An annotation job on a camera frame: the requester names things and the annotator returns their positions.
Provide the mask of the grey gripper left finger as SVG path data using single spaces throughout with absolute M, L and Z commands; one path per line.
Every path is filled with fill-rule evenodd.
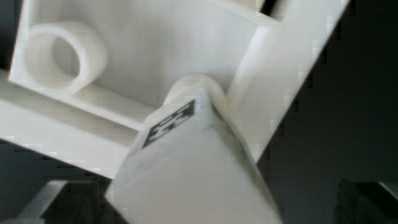
M 100 180 L 52 180 L 20 214 L 0 224 L 114 224 L 107 187 Z

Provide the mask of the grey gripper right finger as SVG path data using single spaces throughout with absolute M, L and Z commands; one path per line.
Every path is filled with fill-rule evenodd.
M 341 180 L 336 224 L 398 224 L 398 182 Z

